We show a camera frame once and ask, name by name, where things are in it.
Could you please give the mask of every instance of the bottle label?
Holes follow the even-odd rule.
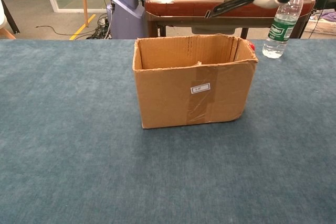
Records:
[[[290,34],[292,33],[295,24],[284,24],[279,21],[274,20],[271,29],[269,30],[268,37],[270,39],[285,42],[288,41]]]

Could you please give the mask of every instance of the plastic water bottle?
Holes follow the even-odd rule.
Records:
[[[268,58],[279,58],[288,42],[303,7],[303,0],[290,0],[280,6],[269,30],[268,38],[263,47],[263,53]]]

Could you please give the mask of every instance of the red object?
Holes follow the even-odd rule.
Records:
[[[252,48],[252,50],[255,51],[256,47],[254,46],[254,44],[251,41],[249,41],[248,43],[250,44],[250,47]]]

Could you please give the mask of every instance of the open cardboard box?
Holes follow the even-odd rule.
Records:
[[[258,59],[226,35],[138,39],[133,71],[143,128],[237,119]]]

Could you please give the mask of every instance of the blue carpet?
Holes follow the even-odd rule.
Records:
[[[0,41],[0,223],[336,223],[336,43],[261,55],[228,123],[143,130],[134,41]]]

